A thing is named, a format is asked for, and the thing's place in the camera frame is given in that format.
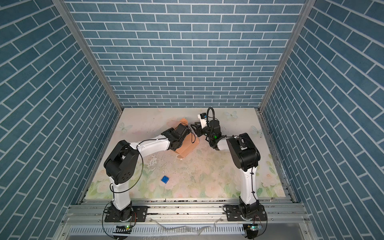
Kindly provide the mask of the pink cardboard paper box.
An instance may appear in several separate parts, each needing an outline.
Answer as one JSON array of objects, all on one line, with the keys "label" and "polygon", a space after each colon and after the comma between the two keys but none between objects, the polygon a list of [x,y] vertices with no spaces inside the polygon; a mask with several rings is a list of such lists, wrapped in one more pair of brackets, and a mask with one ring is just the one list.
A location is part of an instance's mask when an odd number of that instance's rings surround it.
[{"label": "pink cardboard paper box", "polygon": [[196,136],[195,132],[191,130],[191,133],[186,136],[183,141],[183,144],[180,148],[175,150],[177,153],[178,159],[184,159],[188,154],[190,154],[200,143],[199,138]]}]

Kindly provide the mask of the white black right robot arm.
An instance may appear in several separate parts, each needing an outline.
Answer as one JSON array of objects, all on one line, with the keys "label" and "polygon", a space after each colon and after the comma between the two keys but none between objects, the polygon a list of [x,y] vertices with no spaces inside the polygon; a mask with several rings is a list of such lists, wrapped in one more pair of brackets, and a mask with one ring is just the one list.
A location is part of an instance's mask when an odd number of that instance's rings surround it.
[{"label": "white black right robot arm", "polygon": [[245,213],[261,209],[256,191],[255,173],[261,154],[247,133],[238,136],[222,135],[220,122],[202,119],[191,125],[197,137],[205,136],[210,147],[217,151],[228,150],[234,165],[241,173],[240,208]]}]

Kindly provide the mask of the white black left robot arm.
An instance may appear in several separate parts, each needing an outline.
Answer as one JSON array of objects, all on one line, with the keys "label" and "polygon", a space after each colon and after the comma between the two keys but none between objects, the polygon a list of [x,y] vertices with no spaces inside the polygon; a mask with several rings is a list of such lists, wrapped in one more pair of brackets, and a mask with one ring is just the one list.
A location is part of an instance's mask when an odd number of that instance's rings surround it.
[{"label": "white black left robot arm", "polygon": [[184,124],[179,124],[175,129],[170,128],[157,137],[128,143],[119,141],[104,162],[106,174],[110,179],[110,191],[113,193],[112,206],[117,211],[130,210],[129,180],[135,173],[138,160],[157,152],[179,149],[185,138],[191,134],[191,129]]}]

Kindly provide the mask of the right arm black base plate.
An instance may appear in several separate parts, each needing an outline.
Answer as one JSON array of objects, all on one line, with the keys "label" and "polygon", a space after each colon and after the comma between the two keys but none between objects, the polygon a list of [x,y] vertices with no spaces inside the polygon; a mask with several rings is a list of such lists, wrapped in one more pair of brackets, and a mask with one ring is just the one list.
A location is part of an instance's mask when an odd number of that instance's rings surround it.
[{"label": "right arm black base plate", "polygon": [[268,220],[267,212],[263,205],[223,205],[222,209],[229,222],[239,221],[261,221],[266,222]]}]

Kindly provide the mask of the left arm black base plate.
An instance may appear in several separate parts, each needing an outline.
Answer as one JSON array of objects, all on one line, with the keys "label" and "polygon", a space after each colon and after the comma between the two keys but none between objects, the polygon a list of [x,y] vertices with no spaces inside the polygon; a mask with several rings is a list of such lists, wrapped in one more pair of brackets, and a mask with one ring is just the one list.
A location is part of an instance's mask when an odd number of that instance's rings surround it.
[{"label": "left arm black base plate", "polygon": [[107,223],[123,222],[145,222],[148,213],[147,206],[127,206],[123,210],[118,210],[114,205],[104,210],[104,221]]}]

